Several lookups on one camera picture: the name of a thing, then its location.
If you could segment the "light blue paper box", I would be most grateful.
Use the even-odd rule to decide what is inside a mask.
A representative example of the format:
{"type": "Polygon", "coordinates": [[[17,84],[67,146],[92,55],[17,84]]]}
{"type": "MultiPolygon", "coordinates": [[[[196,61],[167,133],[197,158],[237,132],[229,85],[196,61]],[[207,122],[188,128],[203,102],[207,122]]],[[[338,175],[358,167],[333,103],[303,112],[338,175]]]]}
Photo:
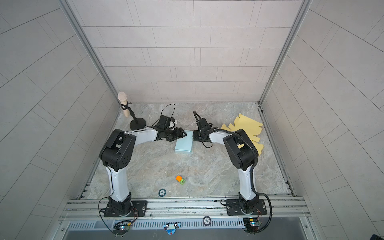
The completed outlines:
{"type": "Polygon", "coordinates": [[[185,131],[187,136],[178,139],[175,146],[175,152],[179,154],[191,154],[193,149],[193,131],[185,131]]]}

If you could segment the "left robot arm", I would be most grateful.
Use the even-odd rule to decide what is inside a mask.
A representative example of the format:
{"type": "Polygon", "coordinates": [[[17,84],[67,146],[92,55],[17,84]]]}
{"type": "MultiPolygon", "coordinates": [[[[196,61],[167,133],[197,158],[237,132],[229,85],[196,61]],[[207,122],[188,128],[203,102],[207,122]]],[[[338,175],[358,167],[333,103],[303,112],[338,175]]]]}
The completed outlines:
{"type": "Polygon", "coordinates": [[[131,192],[128,188],[127,166],[131,161],[134,147],[146,142],[173,142],[187,136],[183,128],[170,126],[164,116],[160,123],[137,131],[115,129],[100,151],[99,158],[109,175],[110,210],[126,216],[132,209],[131,192]]]}

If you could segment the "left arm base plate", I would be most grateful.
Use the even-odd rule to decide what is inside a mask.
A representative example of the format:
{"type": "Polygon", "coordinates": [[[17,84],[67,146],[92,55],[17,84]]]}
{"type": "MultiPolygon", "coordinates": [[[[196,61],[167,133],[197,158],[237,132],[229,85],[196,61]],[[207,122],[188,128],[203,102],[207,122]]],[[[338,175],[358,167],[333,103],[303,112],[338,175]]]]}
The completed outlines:
{"type": "Polygon", "coordinates": [[[116,202],[109,200],[107,207],[101,211],[107,218],[123,218],[123,217],[144,217],[146,214],[147,201],[125,201],[116,202]]]}

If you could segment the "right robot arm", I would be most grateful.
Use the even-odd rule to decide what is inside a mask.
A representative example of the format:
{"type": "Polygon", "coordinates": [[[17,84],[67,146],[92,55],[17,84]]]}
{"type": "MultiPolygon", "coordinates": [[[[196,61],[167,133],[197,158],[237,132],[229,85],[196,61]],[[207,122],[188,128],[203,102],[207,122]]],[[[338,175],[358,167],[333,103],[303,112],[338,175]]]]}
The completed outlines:
{"type": "Polygon", "coordinates": [[[242,129],[232,132],[214,128],[205,118],[194,112],[198,129],[193,133],[193,140],[202,143],[218,143],[226,147],[232,164],[238,169],[240,180],[239,206],[246,214],[252,213],[259,202],[259,195],[254,183],[254,168],[258,163],[259,153],[242,129]]]}

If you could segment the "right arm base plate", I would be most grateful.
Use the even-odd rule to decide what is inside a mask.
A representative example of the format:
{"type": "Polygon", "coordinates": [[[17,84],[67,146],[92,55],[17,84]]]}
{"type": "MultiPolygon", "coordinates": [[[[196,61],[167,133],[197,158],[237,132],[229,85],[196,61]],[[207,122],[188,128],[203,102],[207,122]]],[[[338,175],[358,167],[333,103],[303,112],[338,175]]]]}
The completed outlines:
{"type": "Polygon", "coordinates": [[[267,215],[266,204],[263,199],[256,200],[222,200],[221,204],[226,207],[228,216],[245,216],[245,215],[267,215]]]}

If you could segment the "yellow paper box stack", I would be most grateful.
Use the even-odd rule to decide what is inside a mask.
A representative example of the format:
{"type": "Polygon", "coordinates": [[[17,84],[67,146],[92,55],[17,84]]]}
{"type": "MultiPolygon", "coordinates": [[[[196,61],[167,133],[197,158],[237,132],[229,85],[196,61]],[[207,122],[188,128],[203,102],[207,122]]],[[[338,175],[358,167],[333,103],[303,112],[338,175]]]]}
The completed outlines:
{"type": "Polygon", "coordinates": [[[220,129],[231,132],[244,130],[260,155],[264,148],[264,145],[259,143],[261,139],[258,137],[258,135],[262,132],[262,126],[262,123],[239,114],[239,116],[235,118],[234,124],[229,124],[228,127],[223,124],[220,129]]]}

